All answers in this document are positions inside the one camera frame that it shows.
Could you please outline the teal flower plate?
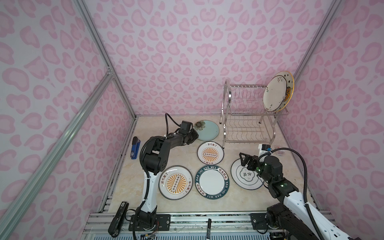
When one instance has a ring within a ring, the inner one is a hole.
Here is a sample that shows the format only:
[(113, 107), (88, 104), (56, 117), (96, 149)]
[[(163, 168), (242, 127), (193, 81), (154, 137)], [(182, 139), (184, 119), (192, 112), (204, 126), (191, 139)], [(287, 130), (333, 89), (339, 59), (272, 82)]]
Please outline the teal flower plate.
[(194, 129), (197, 131), (198, 140), (207, 142), (214, 140), (219, 135), (219, 126), (209, 120), (201, 120), (194, 124)]

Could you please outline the dark green rimmed plate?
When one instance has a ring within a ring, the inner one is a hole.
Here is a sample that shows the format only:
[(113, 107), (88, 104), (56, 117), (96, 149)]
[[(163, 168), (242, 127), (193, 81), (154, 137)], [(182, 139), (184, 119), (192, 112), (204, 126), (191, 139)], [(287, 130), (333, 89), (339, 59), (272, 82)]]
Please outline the dark green rimmed plate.
[(198, 170), (195, 176), (195, 186), (204, 198), (218, 200), (228, 193), (230, 179), (223, 168), (206, 165)]

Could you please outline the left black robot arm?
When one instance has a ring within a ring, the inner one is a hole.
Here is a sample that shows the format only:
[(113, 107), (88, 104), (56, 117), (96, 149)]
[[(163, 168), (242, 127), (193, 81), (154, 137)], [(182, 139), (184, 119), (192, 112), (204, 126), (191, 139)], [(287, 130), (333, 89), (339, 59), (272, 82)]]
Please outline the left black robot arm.
[(139, 162), (144, 171), (144, 190), (140, 205), (131, 217), (132, 232), (156, 227), (159, 181), (168, 164), (171, 149), (190, 145), (199, 137), (195, 129), (179, 130), (166, 136), (153, 136), (143, 145)]

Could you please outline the small orange sunburst plate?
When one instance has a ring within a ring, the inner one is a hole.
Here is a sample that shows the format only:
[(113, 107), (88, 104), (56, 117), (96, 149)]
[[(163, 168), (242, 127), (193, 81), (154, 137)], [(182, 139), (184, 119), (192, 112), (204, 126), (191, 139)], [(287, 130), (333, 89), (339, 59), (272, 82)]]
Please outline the small orange sunburst plate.
[(205, 165), (217, 165), (224, 159), (225, 152), (221, 145), (210, 141), (198, 147), (197, 156)]

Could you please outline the large orange sunburst plate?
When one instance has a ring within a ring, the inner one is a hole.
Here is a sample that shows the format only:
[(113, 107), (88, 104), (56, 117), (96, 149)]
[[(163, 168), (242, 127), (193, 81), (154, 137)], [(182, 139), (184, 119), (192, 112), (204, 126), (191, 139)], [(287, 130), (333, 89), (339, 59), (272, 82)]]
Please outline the large orange sunburst plate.
[(159, 190), (166, 199), (176, 201), (190, 193), (193, 183), (192, 173), (187, 168), (172, 166), (163, 171)]

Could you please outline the cream plate with red berries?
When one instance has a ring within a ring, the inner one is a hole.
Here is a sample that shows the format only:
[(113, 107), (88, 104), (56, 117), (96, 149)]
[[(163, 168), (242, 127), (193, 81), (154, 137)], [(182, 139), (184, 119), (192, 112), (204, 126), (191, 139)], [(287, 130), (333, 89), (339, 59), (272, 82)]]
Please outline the cream plate with red berries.
[(267, 112), (276, 111), (286, 96), (287, 80), (283, 76), (275, 76), (268, 83), (263, 95), (263, 104)]

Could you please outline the cat and stars plate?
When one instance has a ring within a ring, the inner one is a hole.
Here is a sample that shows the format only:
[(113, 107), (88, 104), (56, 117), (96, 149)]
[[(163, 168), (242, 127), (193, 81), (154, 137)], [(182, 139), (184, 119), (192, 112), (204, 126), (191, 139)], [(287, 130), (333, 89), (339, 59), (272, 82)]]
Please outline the cat and stars plate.
[(284, 97), (283, 101), (281, 102), (280, 106), (275, 110), (275, 112), (277, 113), (277, 112), (280, 112), (281, 110), (283, 110), (287, 106), (287, 104), (290, 102), (290, 100), (293, 96), (293, 93), (294, 93), (294, 89), (295, 89), (295, 80), (294, 80), (293, 75), (288, 71), (281, 71), (281, 72), (277, 73), (275, 76), (284, 77), (286, 82), (287, 82), (287, 89), (285, 92), (285, 97)]

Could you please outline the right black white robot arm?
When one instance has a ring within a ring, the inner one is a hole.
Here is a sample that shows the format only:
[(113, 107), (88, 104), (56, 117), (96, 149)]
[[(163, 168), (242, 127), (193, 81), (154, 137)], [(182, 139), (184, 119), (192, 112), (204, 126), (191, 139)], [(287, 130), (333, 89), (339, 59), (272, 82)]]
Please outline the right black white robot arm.
[(313, 207), (306, 193), (301, 193), (284, 177), (283, 165), (277, 157), (271, 153), (260, 156), (239, 153), (239, 157), (241, 165), (261, 177), (271, 196), (279, 201), (267, 208), (268, 226), (286, 230), (297, 240), (352, 239)]

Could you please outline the black marker pen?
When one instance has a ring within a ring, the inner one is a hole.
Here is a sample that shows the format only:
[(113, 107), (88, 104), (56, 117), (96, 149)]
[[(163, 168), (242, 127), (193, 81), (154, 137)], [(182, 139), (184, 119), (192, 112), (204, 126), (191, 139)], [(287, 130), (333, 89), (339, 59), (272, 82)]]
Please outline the black marker pen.
[(206, 232), (206, 240), (210, 240), (211, 239), (211, 225), (212, 225), (212, 219), (208, 219), (207, 232)]

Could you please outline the chrome two-tier dish rack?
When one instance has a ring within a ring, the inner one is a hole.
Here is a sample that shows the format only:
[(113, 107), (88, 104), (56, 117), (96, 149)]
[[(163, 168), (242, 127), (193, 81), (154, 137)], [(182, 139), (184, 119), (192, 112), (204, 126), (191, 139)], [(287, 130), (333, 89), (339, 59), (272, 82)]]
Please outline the chrome two-tier dish rack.
[(267, 112), (263, 105), (265, 85), (237, 85), (227, 78), (221, 105), (220, 124), (223, 127), (223, 143), (268, 144), (276, 138), (276, 125), (282, 116), (289, 114)]

